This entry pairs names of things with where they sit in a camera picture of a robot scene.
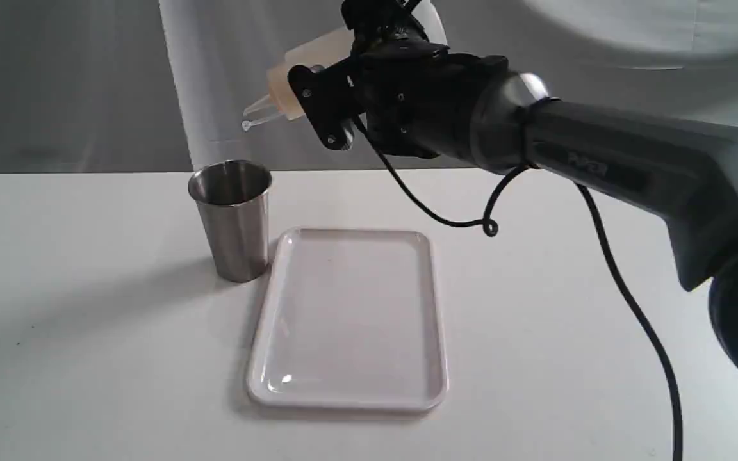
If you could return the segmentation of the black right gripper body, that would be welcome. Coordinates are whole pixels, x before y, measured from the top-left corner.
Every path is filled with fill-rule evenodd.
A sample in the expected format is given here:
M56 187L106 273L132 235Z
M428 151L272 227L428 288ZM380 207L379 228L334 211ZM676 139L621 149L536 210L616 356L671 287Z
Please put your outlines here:
M381 154L472 159L473 112L504 80L504 56L452 53L414 17L416 1L345 1L352 39L332 65L296 64L289 86L319 137L348 150L361 131Z

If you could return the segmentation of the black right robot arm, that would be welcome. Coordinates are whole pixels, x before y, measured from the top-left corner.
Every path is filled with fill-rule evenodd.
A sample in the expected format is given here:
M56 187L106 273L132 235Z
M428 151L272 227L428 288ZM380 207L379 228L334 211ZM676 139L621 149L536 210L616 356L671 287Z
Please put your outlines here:
M682 288L712 280L712 329L738 368L738 128L561 101L505 56L434 43L415 6L345 1L345 56L291 65L320 142L347 150L360 129L379 154L445 155L507 178L539 168L658 216Z

